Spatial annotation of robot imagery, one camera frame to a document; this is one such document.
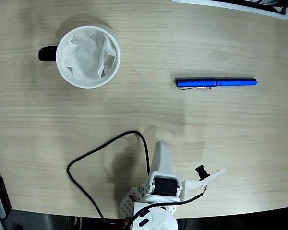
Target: black floor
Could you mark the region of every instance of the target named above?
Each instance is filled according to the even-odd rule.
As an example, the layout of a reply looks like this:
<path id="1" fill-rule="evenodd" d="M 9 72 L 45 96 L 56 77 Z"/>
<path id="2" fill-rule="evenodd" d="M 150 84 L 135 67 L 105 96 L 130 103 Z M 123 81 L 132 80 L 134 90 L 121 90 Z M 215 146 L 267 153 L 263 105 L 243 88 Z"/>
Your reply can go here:
<path id="1" fill-rule="evenodd" d="M 288 230 L 288 208 L 234 216 L 189 218 L 185 228 L 185 220 L 181 219 L 180 223 L 183 223 L 181 229 L 184 230 Z M 78 230 L 80 219 L 12 210 L 4 224 L 6 230 L 15 230 L 17 225 L 23 226 L 24 230 Z M 99 218 L 82 218 L 81 230 L 95 229 L 120 230 L 121 226 L 104 225 Z"/>

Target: pen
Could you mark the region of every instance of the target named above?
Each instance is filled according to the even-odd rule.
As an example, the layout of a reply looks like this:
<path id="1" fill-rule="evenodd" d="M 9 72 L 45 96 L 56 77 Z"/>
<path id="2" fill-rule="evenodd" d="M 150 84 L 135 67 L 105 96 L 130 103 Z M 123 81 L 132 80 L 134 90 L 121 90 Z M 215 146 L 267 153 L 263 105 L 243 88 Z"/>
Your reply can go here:
<path id="1" fill-rule="evenodd" d="M 188 78 L 176 79 L 176 86 L 180 90 L 202 89 L 216 86 L 246 86 L 256 85 L 255 78 Z"/>

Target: black cable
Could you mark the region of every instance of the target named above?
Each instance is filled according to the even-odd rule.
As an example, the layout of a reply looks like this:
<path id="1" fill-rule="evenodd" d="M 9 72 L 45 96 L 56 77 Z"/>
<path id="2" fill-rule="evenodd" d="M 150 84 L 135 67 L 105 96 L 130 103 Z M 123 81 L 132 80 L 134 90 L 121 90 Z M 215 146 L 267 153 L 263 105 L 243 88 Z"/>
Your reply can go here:
<path id="1" fill-rule="evenodd" d="M 94 201 L 94 199 L 81 187 L 81 185 L 78 184 L 78 182 L 76 182 L 76 180 L 73 178 L 73 176 L 71 175 L 71 172 L 70 172 L 70 168 L 73 164 L 75 164 L 76 162 L 82 160 L 83 158 L 85 157 L 88 157 L 90 155 L 92 155 L 93 153 L 103 149 L 104 147 L 108 146 L 109 144 L 111 144 L 112 142 L 116 141 L 117 139 L 120 139 L 121 137 L 125 136 L 125 135 L 128 135 L 128 134 L 137 134 L 141 139 L 142 139 L 142 142 L 144 144 L 144 148 L 145 148 L 145 155 L 146 155 L 146 167 L 147 167 L 147 174 L 149 174 L 149 155 L 148 155 L 148 147 L 147 147 L 147 143 L 146 143 L 146 140 L 145 138 L 143 137 L 143 135 L 141 133 L 139 133 L 138 131 L 128 131 L 128 132 L 125 132 L 125 133 L 122 133 L 122 134 L 119 134 L 118 136 L 116 136 L 115 138 L 109 140 L 108 142 L 106 142 L 105 144 L 99 146 L 98 148 L 76 158 L 75 160 L 73 160 L 72 162 L 70 162 L 67 166 L 67 174 L 69 176 L 69 178 L 71 179 L 71 181 L 84 193 L 84 195 L 86 195 L 86 197 L 92 202 L 92 204 L 95 206 L 98 214 L 100 215 L 100 217 L 102 218 L 102 220 L 107 223 L 107 224 L 118 224 L 118 223 L 111 223 L 111 222 L 107 222 L 106 219 L 104 218 L 104 216 L 102 215 L 98 205 L 96 204 L 96 202 Z"/>
<path id="2" fill-rule="evenodd" d="M 202 195 L 204 195 L 204 193 L 206 192 L 207 187 L 205 187 L 205 189 L 203 190 L 202 193 L 196 195 L 195 197 L 189 199 L 189 200 L 185 200 L 185 201 L 177 201 L 177 202 L 160 202 L 160 203 L 155 203 L 155 204 L 151 204 L 148 206 L 143 207 L 142 209 L 140 209 L 139 211 L 137 211 L 136 214 L 134 214 L 134 216 L 131 218 L 131 220 L 128 222 L 128 224 L 126 225 L 126 230 L 129 230 L 129 228 L 131 227 L 131 225 L 133 224 L 133 222 L 139 217 L 139 215 L 144 211 L 144 210 L 149 210 L 153 207 L 157 207 L 157 206 L 171 206 L 171 205 L 185 205 L 187 203 L 190 203 L 194 200 L 197 200 L 198 198 L 200 198 Z"/>

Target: pen cap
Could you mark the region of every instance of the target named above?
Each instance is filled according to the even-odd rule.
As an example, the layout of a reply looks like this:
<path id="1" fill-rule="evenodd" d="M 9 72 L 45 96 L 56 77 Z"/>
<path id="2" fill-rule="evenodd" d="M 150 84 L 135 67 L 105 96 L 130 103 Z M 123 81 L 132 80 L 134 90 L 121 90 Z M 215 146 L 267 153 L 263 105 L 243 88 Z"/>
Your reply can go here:
<path id="1" fill-rule="evenodd" d="M 214 87 L 216 80 L 214 78 L 192 78 L 176 79 L 176 87 Z"/>

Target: black mug handle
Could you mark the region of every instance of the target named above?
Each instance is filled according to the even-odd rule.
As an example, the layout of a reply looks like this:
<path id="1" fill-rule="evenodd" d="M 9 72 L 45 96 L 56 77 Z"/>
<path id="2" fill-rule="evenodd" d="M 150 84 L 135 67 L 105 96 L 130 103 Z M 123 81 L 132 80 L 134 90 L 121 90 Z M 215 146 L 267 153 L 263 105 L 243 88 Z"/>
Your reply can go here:
<path id="1" fill-rule="evenodd" d="M 57 46 L 47 46 L 41 48 L 38 52 L 38 59 L 40 61 L 56 61 Z"/>

